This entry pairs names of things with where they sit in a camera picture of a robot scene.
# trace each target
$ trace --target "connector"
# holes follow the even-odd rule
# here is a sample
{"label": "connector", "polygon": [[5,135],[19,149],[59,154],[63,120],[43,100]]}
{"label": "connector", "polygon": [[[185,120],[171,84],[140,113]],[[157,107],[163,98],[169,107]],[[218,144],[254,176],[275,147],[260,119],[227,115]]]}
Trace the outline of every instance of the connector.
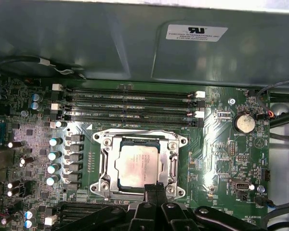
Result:
{"label": "connector", "polygon": [[256,196],[254,202],[259,206],[267,206],[267,207],[274,207],[275,204],[273,201],[269,200],[264,196]]}
{"label": "connector", "polygon": [[231,179],[230,183],[235,188],[235,190],[247,191],[250,189],[250,185],[247,182],[242,181],[242,180]]}

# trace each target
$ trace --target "black cable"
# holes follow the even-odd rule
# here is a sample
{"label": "black cable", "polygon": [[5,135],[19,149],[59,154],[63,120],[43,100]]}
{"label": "black cable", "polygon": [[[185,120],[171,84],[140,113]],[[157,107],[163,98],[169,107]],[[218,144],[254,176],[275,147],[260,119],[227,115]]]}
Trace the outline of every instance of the black cable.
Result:
{"label": "black cable", "polygon": [[266,214],[261,220],[260,220],[260,227],[266,229],[268,226],[268,222],[270,219],[279,217],[284,214],[289,213],[289,207],[286,208],[280,208],[280,209],[275,209],[268,214]]}
{"label": "black cable", "polygon": [[289,84],[289,80],[286,80],[286,81],[281,81],[281,82],[277,82],[275,84],[271,84],[271,85],[268,85],[264,88],[262,88],[256,95],[256,100],[259,104],[259,106],[261,106],[263,109],[265,109],[269,114],[272,113],[272,111],[270,110],[269,107],[267,107],[265,105],[265,103],[260,99],[260,96],[262,93],[264,93],[266,90],[269,90],[271,88],[275,88],[275,87],[278,87],[278,86],[281,86],[281,85],[286,85],[286,84]]}
{"label": "black cable", "polygon": [[276,139],[276,140],[281,140],[281,141],[289,141],[289,136],[278,135],[278,134],[271,133],[271,132],[270,132],[270,138]]}
{"label": "black cable", "polygon": [[280,127],[283,125],[289,124],[289,119],[286,120],[281,120],[281,121],[277,121],[277,122],[270,122],[270,128],[276,128],[276,127]]}
{"label": "black cable", "polygon": [[82,79],[86,79],[83,74],[76,73],[73,70],[73,68],[68,65],[58,64],[50,60],[39,58],[39,57],[34,57],[34,56],[8,56],[8,57],[0,58],[0,73],[4,72],[2,70],[2,66],[4,66],[5,64],[16,63],[16,62],[29,62],[29,63],[41,64],[44,66],[51,66],[61,75],[74,75],[77,77],[81,77]]}
{"label": "black cable", "polygon": [[275,231],[283,228],[289,228],[289,221],[275,223],[268,227],[268,231]]}

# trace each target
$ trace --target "gray metal panel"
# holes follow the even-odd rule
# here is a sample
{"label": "gray metal panel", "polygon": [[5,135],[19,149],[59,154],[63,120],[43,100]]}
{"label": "gray metal panel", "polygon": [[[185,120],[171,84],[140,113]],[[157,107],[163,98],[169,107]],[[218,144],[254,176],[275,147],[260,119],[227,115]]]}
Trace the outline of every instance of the gray metal panel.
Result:
{"label": "gray metal panel", "polygon": [[[169,23],[229,29],[218,42],[175,41]],[[0,56],[12,54],[80,64],[89,78],[267,84],[289,78],[289,14],[0,1]]]}

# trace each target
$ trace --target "electrolytic capacitor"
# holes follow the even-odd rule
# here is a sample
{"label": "electrolytic capacitor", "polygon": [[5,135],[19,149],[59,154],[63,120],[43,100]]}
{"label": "electrolytic capacitor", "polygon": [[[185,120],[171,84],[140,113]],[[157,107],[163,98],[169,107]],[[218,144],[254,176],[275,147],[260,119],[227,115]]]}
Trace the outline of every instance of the electrolytic capacitor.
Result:
{"label": "electrolytic capacitor", "polygon": [[51,138],[49,141],[50,146],[56,146],[63,143],[63,139],[61,138]]}
{"label": "electrolytic capacitor", "polygon": [[47,172],[49,174],[53,174],[58,171],[61,167],[58,164],[52,164],[47,168]]}
{"label": "electrolytic capacitor", "polygon": [[21,117],[27,117],[29,115],[28,111],[21,111],[20,116]]}
{"label": "electrolytic capacitor", "polygon": [[15,188],[15,187],[17,187],[19,184],[20,184],[20,180],[12,181],[12,182],[8,183],[8,189]]}
{"label": "electrolytic capacitor", "polygon": [[33,102],[33,103],[31,104],[31,108],[32,108],[33,110],[40,111],[40,110],[43,109],[43,106],[42,106],[42,104],[40,104],[40,103],[38,103],[38,102]]}
{"label": "electrolytic capacitor", "polygon": [[32,100],[34,102],[41,102],[43,100],[43,97],[41,95],[39,95],[39,94],[33,94],[32,95]]}
{"label": "electrolytic capacitor", "polygon": [[49,186],[52,186],[52,185],[54,185],[55,183],[57,183],[59,179],[60,179],[60,176],[52,175],[51,177],[49,177],[49,178],[46,180],[46,184],[49,185]]}
{"label": "electrolytic capacitor", "polygon": [[29,229],[31,228],[33,225],[35,225],[37,222],[36,218],[32,218],[30,220],[26,220],[25,223],[24,223],[24,227]]}
{"label": "electrolytic capacitor", "polygon": [[33,157],[20,158],[20,163],[22,165],[32,163],[33,161],[34,161]]}
{"label": "electrolytic capacitor", "polygon": [[67,122],[65,121],[57,121],[56,128],[65,128],[67,126]]}
{"label": "electrolytic capacitor", "polygon": [[55,151],[55,152],[51,152],[48,154],[48,159],[49,160],[55,160],[58,159],[62,156],[62,153],[60,151]]}
{"label": "electrolytic capacitor", "polygon": [[23,146],[23,143],[20,141],[13,141],[8,143],[9,148],[20,148]]}
{"label": "electrolytic capacitor", "polygon": [[9,190],[7,192],[7,196],[11,197],[11,196],[14,196],[14,195],[18,194],[19,192],[20,192],[20,188],[16,187],[16,188],[13,188],[13,189]]}
{"label": "electrolytic capacitor", "polygon": [[37,210],[35,208],[29,209],[27,212],[25,212],[25,218],[30,220],[37,214]]}
{"label": "electrolytic capacitor", "polygon": [[259,192],[259,193],[264,193],[264,192],[265,192],[265,187],[264,187],[263,185],[259,185],[259,186],[257,187],[257,192]]}

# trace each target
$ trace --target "black capacitor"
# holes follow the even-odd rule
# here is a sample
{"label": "black capacitor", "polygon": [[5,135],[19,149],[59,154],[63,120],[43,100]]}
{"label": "black capacitor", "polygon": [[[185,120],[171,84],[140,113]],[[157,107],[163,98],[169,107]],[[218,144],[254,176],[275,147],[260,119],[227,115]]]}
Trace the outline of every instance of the black capacitor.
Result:
{"label": "black capacitor", "polygon": [[20,184],[20,180],[12,181],[12,182],[8,183],[8,189],[15,188],[15,187],[19,186],[19,184]]}
{"label": "black capacitor", "polygon": [[20,163],[22,165],[32,163],[33,161],[34,161],[33,157],[20,158]]}
{"label": "black capacitor", "polygon": [[8,143],[9,148],[20,148],[23,146],[23,143],[20,141],[13,141]]}
{"label": "black capacitor", "polygon": [[20,192],[20,188],[16,187],[16,188],[13,188],[13,189],[9,190],[7,192],[7,196],[11,197],[11,196],[14,196],[14,195],[18,194],[19,192]]}

